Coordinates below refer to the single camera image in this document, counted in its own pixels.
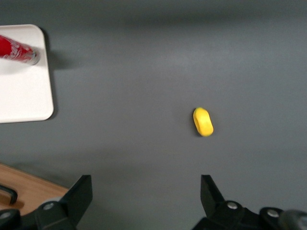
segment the white plate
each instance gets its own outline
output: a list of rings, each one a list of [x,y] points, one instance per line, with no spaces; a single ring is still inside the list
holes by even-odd
[[[40,54],[36,65],[0,58],[0,123],[39,121],[53,113],[44,34],[35,25],[0,26],[0,35],[30,45]]]

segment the yellow object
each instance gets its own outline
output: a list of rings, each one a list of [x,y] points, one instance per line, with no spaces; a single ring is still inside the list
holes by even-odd
[[[194,110],[193,119],[197,131],[203,136],[208,137],[213,133],[213,125],[207,110],[198,107]]]

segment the wooden surface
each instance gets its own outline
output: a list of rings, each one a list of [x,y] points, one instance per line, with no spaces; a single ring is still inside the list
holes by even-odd
[[[14,189],[18,193],[17,202],[9,205],[10,196],[0,191],[0,210],[17,208],[25,215],[44,201],[63,196],[68,189],[22,171],[0,164],[0,184]]]

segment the red can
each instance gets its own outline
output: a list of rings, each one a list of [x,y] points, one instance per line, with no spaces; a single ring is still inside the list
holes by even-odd
[[[39,61],[38,52],[31,46],[0,35],[0,58],[35,65]]]

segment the black handle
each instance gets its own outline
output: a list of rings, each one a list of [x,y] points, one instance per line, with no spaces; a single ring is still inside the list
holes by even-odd
[[[0,184],[0,190],[10,194],[10,196],[11,196],[10,205],[13,205],[13,204],[16,203],[18,195],[17,195],[17,192],[14,189],[5,187],[5,186]]]

